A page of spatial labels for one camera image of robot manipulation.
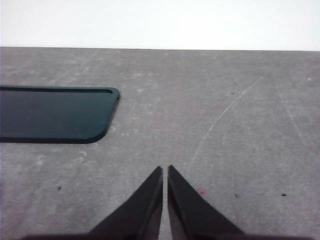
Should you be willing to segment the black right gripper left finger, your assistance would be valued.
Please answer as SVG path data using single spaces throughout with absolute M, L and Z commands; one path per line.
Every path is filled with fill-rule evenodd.
M 158 166 L 88 236 L 97 240 L 157 240 L 163 209 L 163 169 Z

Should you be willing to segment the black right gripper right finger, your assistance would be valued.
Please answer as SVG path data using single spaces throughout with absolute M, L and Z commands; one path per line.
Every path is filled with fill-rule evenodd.
M 248 235 L 206 202 L 173 166 L 168 167 L 167 204 L 173 238 L 245 240 Z

